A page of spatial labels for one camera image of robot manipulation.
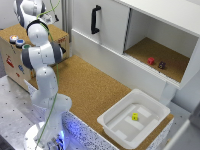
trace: white tub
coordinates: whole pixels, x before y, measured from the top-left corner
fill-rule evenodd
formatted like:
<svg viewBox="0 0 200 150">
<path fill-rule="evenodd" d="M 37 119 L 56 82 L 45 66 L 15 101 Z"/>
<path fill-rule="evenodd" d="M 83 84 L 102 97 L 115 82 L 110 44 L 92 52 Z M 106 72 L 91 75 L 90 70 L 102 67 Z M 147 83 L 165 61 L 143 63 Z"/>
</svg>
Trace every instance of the white tub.
<svg viewBox="0 0 200 150">
<path fill-rule="evenodd" d="M 138 113 L 138 121 L 132 120 L 133 113 Z M 105 133 L 122 147 L 135 149 L 169 113 L 169 108 L 134 89 L 97 121 L 103 126 Z"/>
</svg>

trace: cabinet handle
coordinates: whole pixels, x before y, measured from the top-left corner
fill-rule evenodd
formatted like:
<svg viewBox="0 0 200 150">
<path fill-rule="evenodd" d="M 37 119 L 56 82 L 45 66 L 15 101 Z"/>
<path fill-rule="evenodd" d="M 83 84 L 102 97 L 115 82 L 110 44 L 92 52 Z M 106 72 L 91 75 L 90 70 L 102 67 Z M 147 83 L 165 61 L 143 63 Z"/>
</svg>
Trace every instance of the cabinet handle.
<svg viewBox="0 0 200 150">
<path fill-rule="evenodd" d="M 96 5 L 96 8 L 92 10 L 92 23 L 91 23 L 92 34 L 96 34 L 100 31 L 98 28 L 96 28 L 96 12 L 98 10 L 101 10 L 101 7 L 98 5 Z"/>
</svg>

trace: brown box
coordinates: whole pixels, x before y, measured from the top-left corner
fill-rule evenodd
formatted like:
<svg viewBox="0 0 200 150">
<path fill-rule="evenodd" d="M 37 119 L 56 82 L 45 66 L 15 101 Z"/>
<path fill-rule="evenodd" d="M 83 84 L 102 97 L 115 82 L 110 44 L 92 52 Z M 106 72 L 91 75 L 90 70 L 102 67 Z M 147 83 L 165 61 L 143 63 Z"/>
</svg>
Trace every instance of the brown box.
<svg viewBox="0 0 200 150">
<path fill-rule="evenodd" d="M 48 27 L 54 41 L 66 50 L 63 60 L 69 58 L 69 35 L 54 25 L 49 25 Z M 26 30 L 19 24 L 0 31 L 0 51 L 6 74 L 28 91 L 24 79 L 29 81 L 35 77 L 35 73 L 34 70 L 29 70 L 23 65 L 20 58 L 22 49 L 16 48 L 14 44 L 10 44 L 9 38 L 12 35 L 17 35 L 19 39 L 25 40 L 26 44 L 33 45 L 26 34 Z"/>
</svg>

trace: cork countertop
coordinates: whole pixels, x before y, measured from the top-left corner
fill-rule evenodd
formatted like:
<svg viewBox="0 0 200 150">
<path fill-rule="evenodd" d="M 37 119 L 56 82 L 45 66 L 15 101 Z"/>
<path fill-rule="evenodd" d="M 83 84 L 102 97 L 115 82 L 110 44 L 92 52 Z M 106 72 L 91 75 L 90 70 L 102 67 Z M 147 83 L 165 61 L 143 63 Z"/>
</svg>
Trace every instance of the cork countertop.
<svg viewBox="0 0 200 150">
<path fill-rule="evenodd" d="M 60 63 L 58 68 L 58 92 L 71 97 L 72 108 L 70 111 L 120 150 L 123 150 L 105 134 L 102 126 L 97 122 L 97 118 L 131 92 L 131 89 L 75 55 Z M 37 88 L 35 78 L 29 83 Z M 146 149 L 172 119 L 173 115 L 167 116 L 136 150 Z"/>
<path fill-rule="evenodd" d="M 66 32 L 57 28 L 54 25 L 49 25 L 48 28 L 49 28 L 49 31 L 51 32 L 51 35 L 54 38 L 54 41 L 59 40 L 60 37 L 68 36 Z M 0 31 L 0 37 L 7 42 L 10 42 L 9 38 L 12 35 L 17 35 L 19 39 L 25 40 L 26 44 L 33 46 L 33 44 L 31 43 L 30 39 L 27 36 L 26 30 L 20 24 L 16 24 L 12 27 L 9 27 Z"/>
</svg>

